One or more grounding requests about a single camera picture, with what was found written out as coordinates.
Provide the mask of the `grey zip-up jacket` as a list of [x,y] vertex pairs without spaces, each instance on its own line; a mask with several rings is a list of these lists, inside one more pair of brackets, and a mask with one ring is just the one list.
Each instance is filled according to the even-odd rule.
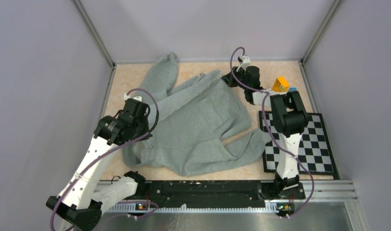
[[129,166],[166,167],[180,176],[195,176],[256,162],[271,141],[252,129],[251,117],[222,79],[219,70],[201,73],[180,85],[177,56],[161,56],[147,72],[139,91],[152,111],[152,136],[122,149]]

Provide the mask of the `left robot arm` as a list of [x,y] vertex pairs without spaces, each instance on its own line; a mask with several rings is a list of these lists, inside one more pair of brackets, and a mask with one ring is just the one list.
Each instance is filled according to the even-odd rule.
[[59,216],[72,228],[91,231],[103,213],[123,199],[144,196],[145,178],[133,171],[99,191],[96,187],[116,150],[150,136],[149,113],[150,107],[143,103],[142,97],[125,96],[123,109],[115,116],[105,116],[98,122],[90,146],[70,182],[46,202],[52,210],[51,230],[55,229],[55,216]]

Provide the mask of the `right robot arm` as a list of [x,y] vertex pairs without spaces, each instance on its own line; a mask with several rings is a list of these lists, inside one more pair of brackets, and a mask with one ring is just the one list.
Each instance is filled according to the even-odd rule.
[[278,77],[271,89],[262,88],[260,69],[256,66],[232,67],[222,79],[231,88],[242,88],[251,104],[265,105],[270,101],[272,122],[265,119],[264,124],[272,143],[279,149],[280,158],[274,181],[262,189],[263,198],[305,198],[300,184],[299,168],[302,164],[298,152],[309,119],[299,92],[289,91],[289,83],[284,77]]

